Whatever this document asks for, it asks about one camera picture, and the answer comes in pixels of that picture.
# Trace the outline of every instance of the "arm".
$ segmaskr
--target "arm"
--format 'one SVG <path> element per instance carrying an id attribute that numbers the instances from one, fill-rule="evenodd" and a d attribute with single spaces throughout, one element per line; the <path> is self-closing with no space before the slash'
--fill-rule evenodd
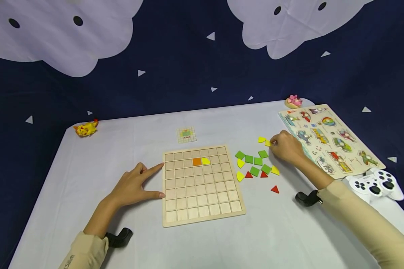
<path id="1" fill-rule="evenodd" d="M 276 156 L 296 166 L 319 189 L 322 207 L 353 232 L 381 268 L 404 269 L 404 235 L 395 226 L 308 159 L 290 133 L 281 131 L 271 143 Z"/>
<path id="2" fill-rule="evenodd" d="M 117 210 L 125 205 L 147 199 L 162 199 L 162 192 L 143 190 L 143 182 L 163 167 L 158 164 L 147 169 L 139 163 L 130 172 L 125 172 L 112 192 L 95 209 L 83 232 L 80 232 L 59 269 L 99 269 L 108 252 L 106 229 Z"/>

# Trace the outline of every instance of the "dark blue backdrop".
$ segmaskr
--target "dark blue backdrop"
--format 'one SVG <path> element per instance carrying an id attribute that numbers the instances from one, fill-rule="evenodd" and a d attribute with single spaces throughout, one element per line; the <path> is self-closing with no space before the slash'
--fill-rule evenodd
<path id="1" fill-rule="evenodd" d="M 213 31 L 215 41 L 206 42 Z M 332 54 L 320 58 L 326 50 Z M 147 73 L 137 77 L 138 69 Z M 85 77 L 44 62 L 0 59 L 0 268 L 10 263 L 70 125 L 291 93 L 328 103 L 404 190 L 404 0 L 374 0 L 346 25 L 279 60 L 244 45 L 242 23 L 226 0 L 146 0 L 128 48 L 99 60 Z M 361 113 L 364 106 L 372 113 Z M 30 115 L 33 125 L 24 122 Z M 386 160 L 392 156 L 397 164 Z"/>

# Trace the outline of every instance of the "beige sleeve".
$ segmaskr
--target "beige sleeve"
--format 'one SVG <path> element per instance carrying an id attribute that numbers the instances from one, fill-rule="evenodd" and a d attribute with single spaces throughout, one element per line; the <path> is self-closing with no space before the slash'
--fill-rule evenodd
<path id="1" fill-rule="evenodd" d="M 341 181 L 319 190 L 322 207 L 346 225 L 383 269 L 404 269 L 404 235 Z"/>
<path id="2" fill-rule="evenodd" d="M 58 269 L 99 269 L 108 252 L 108 238 L 80 232 Z"/>

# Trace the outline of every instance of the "white tablecloth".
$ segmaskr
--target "white tablecloth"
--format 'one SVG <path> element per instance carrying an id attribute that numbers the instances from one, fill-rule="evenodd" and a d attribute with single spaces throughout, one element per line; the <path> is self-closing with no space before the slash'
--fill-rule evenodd
<path id="1" fill-rule="evenodd" d="M 68 128 L 9 268 L 57 268 L 98 202 L 137 162 L 151 167 L 165 151 L 219 144 L 232 154 L 256 155 L 267 149 L 259 136 L 285 129 L 277 113 L 285 109 L 277 101 L 101 121 L 88 138 Z M 176 129 L 187 126 L 195 127 L 197 142 L 178 144 Z M 280 176 L 241 182 L 243 216 L 164 228 L 160 200 L 121 209 L 109 231 L 129 227 L 134 236 L 125 248 L 109 250 L 103 268 L 377 268 L 319 205 L 296 204 L 297 192 L 314 189 L 307 179 L 272 153 L 270 161 Z M 280 194 L 270 191 L 274 185 Z M 162 190 L 161 173 L 146 189 Z M 374 207 L 404 234 L 404 211 L 396 202 L 382 199 Z"/>

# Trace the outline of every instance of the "green square tile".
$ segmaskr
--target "green square tile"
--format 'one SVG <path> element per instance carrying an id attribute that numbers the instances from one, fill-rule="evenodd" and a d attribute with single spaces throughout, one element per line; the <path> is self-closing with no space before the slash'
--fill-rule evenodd
<path id="1" fill-rule="evenodd" d="M 265 150 L 261 150 L 258 152 L 261 158 L 268 158 L 268 153 Z"/>
<path id="2" fill-rule="evenodd" d="M 268 175 L 269 172 L 271 171 L 271 167 L 264 164 L 260 170 L 264 171 Z"/>
<path id="3" fill-rule="evenodd" d="M 235 157 L 237 157 L 238 159 L 244 159 L 245 154 L 241 151 L 238 151 L 238 153 L 235 154 Z"/>
<path id="4" fill-rule="evenodd" d="M 253 176 L 259 176 L 259 169 L 257 169 L 256 167 L 252 166 L 250 169 L 250 174 L 252 174 Z"/>
<path id="5" fill-rule="evenodd" d="M 255 157 L 255 165 L 262 165 L 262 164 L 263 164 L 262 158 Z"/>
<path id="6" fill-rule="evenodd" d="M 246 155 L 245 162 L 252 164 L 253 163 L 253 156 Z"/>

